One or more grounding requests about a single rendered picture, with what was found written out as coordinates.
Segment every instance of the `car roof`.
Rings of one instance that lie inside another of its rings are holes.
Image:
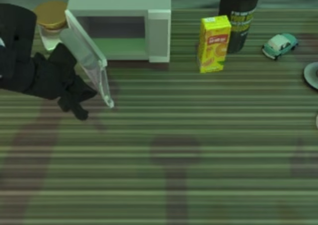
[[[285,36],[278,34],[275,35],[273,38],[271,38],[268,41],[268,44],[274,49],[279,51],[280,47],[286,43],[290,43],[289,39],[287,39]]]

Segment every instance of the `teal toy car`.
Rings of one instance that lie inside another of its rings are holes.
[[[283,54],[294,50],[298,46],[295,36],[288,33],[277,34],[262,46],[265,56],[278,60]]]

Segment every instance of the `black cup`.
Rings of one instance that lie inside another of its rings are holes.
[[[232,25],[228,53],[239,52],[247,38],[258,0],[221,0],[219,15],[227,15]]]

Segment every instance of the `juice carton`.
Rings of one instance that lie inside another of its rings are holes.
[[[226,15],[201,19],[197,61],[200,73],[223,70],[231,23]]]

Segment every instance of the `jar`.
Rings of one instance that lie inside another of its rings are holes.
[[[66,8],[65,2],[53,0],[38,5],[34,10],[41,40],[48,52],[61,43],[60,33],[67,27]]]

